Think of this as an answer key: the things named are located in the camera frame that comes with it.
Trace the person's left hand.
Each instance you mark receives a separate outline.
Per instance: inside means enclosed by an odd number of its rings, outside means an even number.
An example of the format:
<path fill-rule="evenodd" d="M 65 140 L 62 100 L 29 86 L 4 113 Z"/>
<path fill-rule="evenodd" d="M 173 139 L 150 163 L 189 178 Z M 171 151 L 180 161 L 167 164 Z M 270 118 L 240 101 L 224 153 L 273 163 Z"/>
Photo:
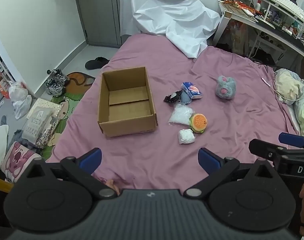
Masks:
<path fill-rule="evenodd" d="M 120 195 L 120 189 L 117 187 L 117 185 L 115 184 L 113 179 L 107 180 L 105 184 L 109 188 L 113 189 L 117 193 L 118 196 Z"/>

